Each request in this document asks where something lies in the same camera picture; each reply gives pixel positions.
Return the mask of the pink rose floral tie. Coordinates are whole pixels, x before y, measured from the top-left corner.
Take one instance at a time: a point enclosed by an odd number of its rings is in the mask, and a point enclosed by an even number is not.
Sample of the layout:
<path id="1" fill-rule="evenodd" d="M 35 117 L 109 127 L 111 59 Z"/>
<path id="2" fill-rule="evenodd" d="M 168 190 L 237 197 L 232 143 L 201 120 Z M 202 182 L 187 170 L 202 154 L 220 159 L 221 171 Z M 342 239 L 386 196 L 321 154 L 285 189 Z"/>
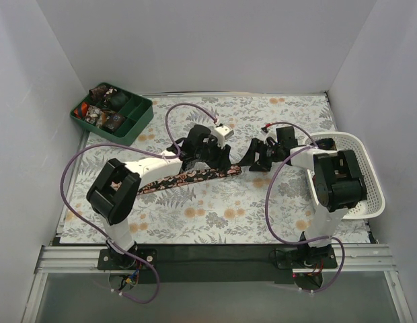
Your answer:
<path id="1" fill-rule="evenodd" d="M 223 179 L 233 176 L 238 176 L 242 173 L 242 168 L 236 164 L 233 164 L 227 170 L 218 170 L 218 169 L 204 169 L 204 170 L 193 170 L 189 172 L 184 172 L 175 176 L 168 176 L 156 180 L 154 182 L 148 183 L 146 186 L 142 187 L 138 191 L 138 195 L 149 194 L 152 192 L 158 192 L 162 190 L 167 190 L 171 188 L 177 188 L 181 186 L 188 186 L 191 184 L 196 184 L 199 182 L 204 182 L 208 180 Z"/>

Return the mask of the brown blue floral tie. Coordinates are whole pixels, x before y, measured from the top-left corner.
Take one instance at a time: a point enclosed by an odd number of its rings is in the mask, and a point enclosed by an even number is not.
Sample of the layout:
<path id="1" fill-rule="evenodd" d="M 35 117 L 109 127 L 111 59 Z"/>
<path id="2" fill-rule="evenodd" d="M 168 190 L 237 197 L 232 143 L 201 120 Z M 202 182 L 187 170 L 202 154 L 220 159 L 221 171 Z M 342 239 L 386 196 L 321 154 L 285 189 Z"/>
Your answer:
<path id="1" fill-rule="evenodd" d="M 108 133 L 114 133 L 122 126 L 125 120 L 126 117 L 119 113 L 112 114 L 109 116 L 109 119 L 102 125 L 102 128 Z"/>

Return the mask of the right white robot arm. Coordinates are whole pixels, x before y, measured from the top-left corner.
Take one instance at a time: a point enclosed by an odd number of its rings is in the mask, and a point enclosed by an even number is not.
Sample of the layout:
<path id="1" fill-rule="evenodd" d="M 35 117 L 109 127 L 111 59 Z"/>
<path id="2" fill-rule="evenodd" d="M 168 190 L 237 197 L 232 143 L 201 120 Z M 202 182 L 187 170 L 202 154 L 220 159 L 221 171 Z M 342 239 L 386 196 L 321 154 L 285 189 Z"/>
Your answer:
<path id="1" fill-rule="evenodd" d="M 351 149 L 336 150 L 331 138 L 310 145 L 300 145 L 296 138 L 253 138 L 238 165 L 268 172 L 274 162 L 313 172 L 318 206 L 311 225 L 293 245 L 297 262 L 309 268 L 321 264 L 330 256 L 332 237 L 345 214 L 367 198 L 356 154 Z"/>

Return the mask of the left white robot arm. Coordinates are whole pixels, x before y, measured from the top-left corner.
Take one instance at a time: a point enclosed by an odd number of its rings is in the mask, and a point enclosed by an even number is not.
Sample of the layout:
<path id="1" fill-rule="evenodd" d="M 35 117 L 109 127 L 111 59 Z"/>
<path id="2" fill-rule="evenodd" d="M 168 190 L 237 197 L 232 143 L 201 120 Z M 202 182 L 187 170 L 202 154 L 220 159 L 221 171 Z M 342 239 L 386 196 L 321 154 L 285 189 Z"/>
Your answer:
<path id="1" fill-rule="evenodd" d="M 128 216 L 138 191 L 157 180 L 175 177 L 204 163 L 210 169 L 228 171 L 231 146 L 220 147 L 213 135 L 178 139 L 161 153 L 139 161 L 121 162 L 116 158 L 107 164 L 87 193 L 92 209 L 100 216 L 107 234 L 110 260 L 123 269 L 131 268 L 137 259 L 137 243 L 130 232 Z"/>

